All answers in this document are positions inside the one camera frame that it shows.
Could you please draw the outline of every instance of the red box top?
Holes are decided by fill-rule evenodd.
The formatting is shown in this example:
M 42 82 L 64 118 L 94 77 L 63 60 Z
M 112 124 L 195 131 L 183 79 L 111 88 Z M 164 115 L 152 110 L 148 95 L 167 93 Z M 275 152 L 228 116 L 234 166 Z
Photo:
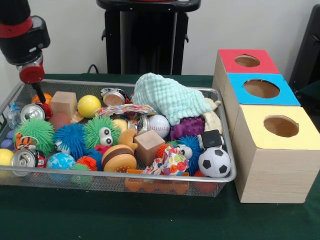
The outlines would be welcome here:
M 279 74 L 275 63 L 262 49 L 219 49 L 227 73 Z

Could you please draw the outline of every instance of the yellow box top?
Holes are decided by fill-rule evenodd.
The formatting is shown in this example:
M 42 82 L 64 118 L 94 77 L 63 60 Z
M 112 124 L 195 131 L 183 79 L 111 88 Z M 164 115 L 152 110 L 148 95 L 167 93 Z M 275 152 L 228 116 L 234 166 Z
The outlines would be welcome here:
M 320 134 L 302 107 L 278 105 L 240 105 L 240 107 L 258 148 L 320 150 Z

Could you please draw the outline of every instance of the stacked boxes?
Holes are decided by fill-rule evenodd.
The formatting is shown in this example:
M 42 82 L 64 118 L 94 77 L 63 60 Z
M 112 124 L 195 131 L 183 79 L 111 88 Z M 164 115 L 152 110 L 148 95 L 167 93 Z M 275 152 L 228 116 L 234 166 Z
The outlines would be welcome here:
M 320 169 L 320 134 L 265 50 L 219 50 L 220 90 L 242 203 L 303 203 Z

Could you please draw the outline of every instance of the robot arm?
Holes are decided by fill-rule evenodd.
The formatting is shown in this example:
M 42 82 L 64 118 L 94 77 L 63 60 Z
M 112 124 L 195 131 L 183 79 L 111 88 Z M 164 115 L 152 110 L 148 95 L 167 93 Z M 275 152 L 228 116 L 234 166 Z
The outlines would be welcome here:
M 42 103 L 40 82 L 45 76 L 42 49 L 50 44 L 46 22 L 30 16 L 28 0 L 0 1 L 0 50 L 15 65 L 25 84 L 32 84 Z

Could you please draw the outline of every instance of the green spiky ball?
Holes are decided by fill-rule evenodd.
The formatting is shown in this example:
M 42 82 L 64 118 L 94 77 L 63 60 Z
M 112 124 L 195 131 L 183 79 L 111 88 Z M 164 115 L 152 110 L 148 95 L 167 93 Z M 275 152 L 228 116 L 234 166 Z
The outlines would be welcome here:
M 54 151 L 54 126 L 50 122 L 40 118 L 29 118 L 25 123 L 21 123 L 15 130 L 13 142 L 16 142 L 16 134 L 21 133 L 24 137 L 34 137 L 36 149 L 42 151 L 45 155 L 49 155 Z
M 109 128 L 113 140 L 112 146 L 118 144 L 121 130 L 116 127 L 115 122 L 108 116 L 96 116 L 89 120 L 84 126 L 84 141 L 87 149 L 94 148 L 100 144 L 99 130 Z
M 73 165 L 71 169 L 76 171 L 90 171 L 90 169 L 86 165 L 79 163 Z M 74 175 L 72 176 L 71 181 L 75 184 L 85 185 L 91 183 L 92 178 L 93 177 L 89 175 Z
M 172 145 L 174 148 L 176 148 L 178 146 L 178 140 L 174 140 L 174 141 L 168 141 L 166 144 L 170 144 Z

